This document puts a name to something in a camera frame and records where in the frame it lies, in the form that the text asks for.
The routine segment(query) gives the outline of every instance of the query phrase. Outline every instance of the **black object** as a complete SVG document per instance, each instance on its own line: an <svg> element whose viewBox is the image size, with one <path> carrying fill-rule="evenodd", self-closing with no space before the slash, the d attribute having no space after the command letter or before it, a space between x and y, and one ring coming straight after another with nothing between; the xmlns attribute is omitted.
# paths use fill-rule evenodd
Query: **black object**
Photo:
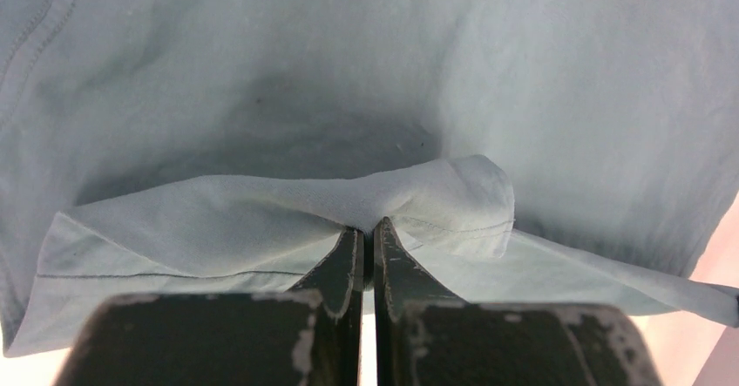
<svg viewBox="0 0 739 386"><path fill-rule="evenodd" d="M368 281L383 386L659 385L617 309L468 303L405 251L389 219L367 237L346 229L285 293L110 299L57 385L354 385Z"/></svg>

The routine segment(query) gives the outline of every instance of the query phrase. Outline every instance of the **gray t-shirt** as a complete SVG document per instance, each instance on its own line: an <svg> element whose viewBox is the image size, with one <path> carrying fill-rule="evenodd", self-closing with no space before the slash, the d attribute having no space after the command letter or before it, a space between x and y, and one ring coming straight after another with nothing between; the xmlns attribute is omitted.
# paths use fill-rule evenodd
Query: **gray t-shirt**
<svg viewBox="0 0 739 386"><path fill-rule="evenodd" d="M739 0L0 0L0 68L6 355L385 214L471 300L739 324L683 279L739 189Z"/></svg>

